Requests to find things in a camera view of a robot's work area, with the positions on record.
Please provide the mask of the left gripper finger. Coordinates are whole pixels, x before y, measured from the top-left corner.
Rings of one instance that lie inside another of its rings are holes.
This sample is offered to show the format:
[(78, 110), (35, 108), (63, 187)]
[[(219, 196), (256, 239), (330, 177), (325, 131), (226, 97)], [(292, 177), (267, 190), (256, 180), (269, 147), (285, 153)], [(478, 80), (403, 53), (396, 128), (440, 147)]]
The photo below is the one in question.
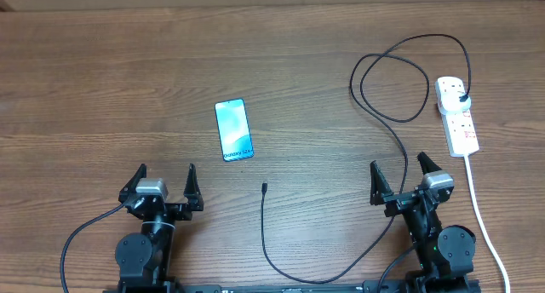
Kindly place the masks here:
[(118, 201), (125, 203), (129, 195), (136, 192), (136, 187), (142, 178), (146, 178), (147, 167), (141, 164), (132, 178), (125, 184), (118, 194)]
[(204, 200), (198, 185), (197, 171), (194, 164), (189, 164), (184, 196), (187, 199), (186, 204), (191, 211), (204, 210)]

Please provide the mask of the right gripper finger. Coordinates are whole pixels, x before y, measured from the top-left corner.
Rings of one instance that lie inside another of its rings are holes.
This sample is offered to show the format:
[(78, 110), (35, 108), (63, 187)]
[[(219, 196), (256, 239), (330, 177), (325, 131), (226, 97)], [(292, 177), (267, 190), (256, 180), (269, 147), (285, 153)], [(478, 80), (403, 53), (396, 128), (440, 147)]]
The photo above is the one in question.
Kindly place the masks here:
[(417, 160), (424, 175), (442, 170), (425, 152), (420, 152)]
[(376, 161), (370, 163), (370, 204), (384, 204), (384, 198), (393, 195), (393, 191)]

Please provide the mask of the Samsung Galaxy smartphone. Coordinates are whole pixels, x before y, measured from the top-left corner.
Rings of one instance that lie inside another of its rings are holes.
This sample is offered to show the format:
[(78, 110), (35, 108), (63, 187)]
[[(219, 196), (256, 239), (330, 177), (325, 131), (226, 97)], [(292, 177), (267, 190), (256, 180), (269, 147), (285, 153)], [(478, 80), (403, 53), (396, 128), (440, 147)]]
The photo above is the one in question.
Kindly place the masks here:
[(222, 101), (215, 104), (223, 160), (252, 158), (254, 148), (243, 99)]

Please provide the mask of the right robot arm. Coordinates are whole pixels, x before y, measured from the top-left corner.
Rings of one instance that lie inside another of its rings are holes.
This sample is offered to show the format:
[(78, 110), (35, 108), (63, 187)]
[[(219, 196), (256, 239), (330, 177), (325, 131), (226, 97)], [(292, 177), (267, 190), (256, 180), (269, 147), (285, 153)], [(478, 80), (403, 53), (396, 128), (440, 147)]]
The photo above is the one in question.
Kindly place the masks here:
[[(377, 281), (363, 282), (365, 292), (479, 292), (479, 282), (468, 279), (473, 271), (476, 237), (467, 227), (443, 227), (436, 213), (449, 200), (454, 179), (424, 152), (417, 159), (422, 182), (412, 192), (391, 190), (377, 162), (370, 164), (370, 204), (383, 205), (387, 217), (402, 215), (412, 246), (398, 256)], [(414, 251), (420, 268), (401, 280), (387, 281), (386, 276)]]

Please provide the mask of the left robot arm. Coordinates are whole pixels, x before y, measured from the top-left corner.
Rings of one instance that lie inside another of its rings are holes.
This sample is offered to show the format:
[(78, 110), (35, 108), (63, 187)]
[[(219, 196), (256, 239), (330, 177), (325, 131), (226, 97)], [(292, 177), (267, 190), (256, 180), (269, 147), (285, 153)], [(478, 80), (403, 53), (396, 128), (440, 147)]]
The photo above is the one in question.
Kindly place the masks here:
[(118, 292), (174, 292), (184, 289), (169, 276), (170, 255), (178, 221), (190, 221), (204, 209), (197, 171), (190, 164), (184, 189), (185, 203), (169, 203), (163, 179), (148, 178), (142, 164), (120, 190), (118, 200), (142, 221), (141, 230), (124, 236), (115, 250), (119, 266)]

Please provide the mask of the white charger plug adapter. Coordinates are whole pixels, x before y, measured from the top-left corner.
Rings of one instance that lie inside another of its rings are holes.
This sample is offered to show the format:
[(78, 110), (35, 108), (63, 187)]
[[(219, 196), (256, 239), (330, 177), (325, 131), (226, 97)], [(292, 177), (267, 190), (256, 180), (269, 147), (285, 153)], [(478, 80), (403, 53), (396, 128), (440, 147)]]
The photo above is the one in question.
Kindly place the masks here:
[(457, 92), (448, 93), (439, 91), (438, 108), (442, 115), (454, 115), (459, 112), (465, 112), (470, 109), (472, 100), (465, 95), (459, 95)]

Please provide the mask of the white power strip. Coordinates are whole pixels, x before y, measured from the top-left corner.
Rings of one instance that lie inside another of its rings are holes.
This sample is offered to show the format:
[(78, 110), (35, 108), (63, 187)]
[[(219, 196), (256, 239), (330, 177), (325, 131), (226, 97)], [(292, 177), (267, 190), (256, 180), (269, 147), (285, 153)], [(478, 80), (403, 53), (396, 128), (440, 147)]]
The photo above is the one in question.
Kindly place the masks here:
[[(439, 91), (465, 95), (463, 81), (455, 77), (438, 78), (434, 84), (437, 99)], [(450, 155), (455, 158), (464, 158), (479, 150), (479, 143), (475, 132), (470, 109), (454, 115), (441, 115), (447, 146)]]

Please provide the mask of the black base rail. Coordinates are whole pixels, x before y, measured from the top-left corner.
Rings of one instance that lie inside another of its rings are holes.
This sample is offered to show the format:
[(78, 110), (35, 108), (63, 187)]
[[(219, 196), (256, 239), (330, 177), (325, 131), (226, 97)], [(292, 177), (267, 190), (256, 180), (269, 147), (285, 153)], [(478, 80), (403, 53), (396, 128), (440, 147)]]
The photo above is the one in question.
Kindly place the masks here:
[[(317, 284), (317, 285), (295, 285), (295, 286), (239, 286), (221, 287), (219, 285), (165, 285), (163, 287), (118, 287), (115, 290), (104, 290), (103, 292), (181, 292), (181, 293), (374, 293), (377, 289), (378, 280), (367, 280), (361, 284)], [(478, 280), (469, 280), (468, 288), (463, 289), (461, 285), (453, 289), (439, 289), (437, 285), (430, 285), (427, 292), (481, 292)], [(404, 288), (402, 280), (385, 280), (381, 284), (380, 292), (400, 293), (416, 292)]]

